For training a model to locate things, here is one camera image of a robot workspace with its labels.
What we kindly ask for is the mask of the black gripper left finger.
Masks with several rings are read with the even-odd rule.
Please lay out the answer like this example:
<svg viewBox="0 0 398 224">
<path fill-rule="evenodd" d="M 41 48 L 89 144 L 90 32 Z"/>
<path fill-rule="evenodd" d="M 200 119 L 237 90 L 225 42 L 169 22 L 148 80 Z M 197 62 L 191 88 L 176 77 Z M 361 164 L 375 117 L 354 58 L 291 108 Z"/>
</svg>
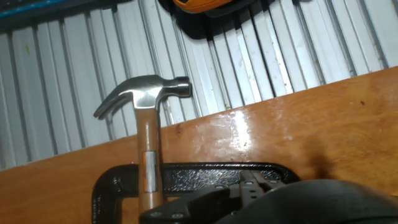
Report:
<svg viewBox="0 0 398 224">
<path fill-rule="evenodd" d="M 238 185 L 212 185 L 148 210 L 140 223 L 216 223 L 240 210 Z"/>
</svg>

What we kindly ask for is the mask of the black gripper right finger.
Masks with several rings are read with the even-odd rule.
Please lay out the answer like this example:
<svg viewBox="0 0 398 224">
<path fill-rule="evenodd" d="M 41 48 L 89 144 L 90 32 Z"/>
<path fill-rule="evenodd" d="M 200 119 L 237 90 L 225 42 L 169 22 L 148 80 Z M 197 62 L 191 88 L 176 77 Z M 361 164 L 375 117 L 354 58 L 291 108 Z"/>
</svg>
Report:
<svg viewBox="0 0 398 224">
<path fill-rule="evenodd" d="M 285 186 L 281 180 L 267 180 L 259 172 L 244 170 L 240 175 L 243 179 L 239 184 L 242 207 L 248 206 L 268 192 Z"/>
</svg>

